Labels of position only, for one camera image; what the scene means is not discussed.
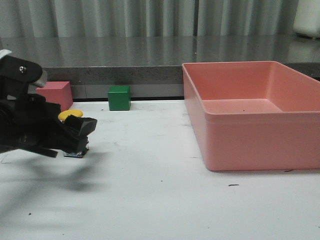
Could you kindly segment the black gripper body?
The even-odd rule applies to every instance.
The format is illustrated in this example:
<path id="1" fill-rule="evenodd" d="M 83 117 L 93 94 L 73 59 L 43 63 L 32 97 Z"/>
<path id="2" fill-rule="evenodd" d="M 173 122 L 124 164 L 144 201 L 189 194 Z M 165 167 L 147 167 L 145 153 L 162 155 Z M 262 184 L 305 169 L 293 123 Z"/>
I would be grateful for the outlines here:
<path id="1" fill-rule="evenodd" d="M 24 150 L 55 158 L 57 151 L 44 146 L 53 117 L 43 96 L 29 93 L 31 85 L 43 88 L 47 72 L 34 62 L 11 56 L 11 50 L 0 51 L 0 151 Z"/>

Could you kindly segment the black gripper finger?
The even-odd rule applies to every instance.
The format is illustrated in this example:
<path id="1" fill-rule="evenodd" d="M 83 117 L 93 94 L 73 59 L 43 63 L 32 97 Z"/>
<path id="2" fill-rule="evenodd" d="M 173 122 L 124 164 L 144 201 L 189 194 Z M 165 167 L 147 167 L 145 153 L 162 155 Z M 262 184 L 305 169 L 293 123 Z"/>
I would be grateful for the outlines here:
<path id="1" fill-rule="evenodd" d="M 87 135 L 79 135 L 68 129 L 58 132 L 58 148 L 67 153 L 79 153 L 85 150 L 88 143 Z"/>
<path id="2" fill-rule="evenodd" d="M 74 117 L 69 116 L 64 123 L 62 123 L 61 131 L 75 131 L 79 135 L 89 135 L 95 131 L 98 120 L 91 117 Z"/>

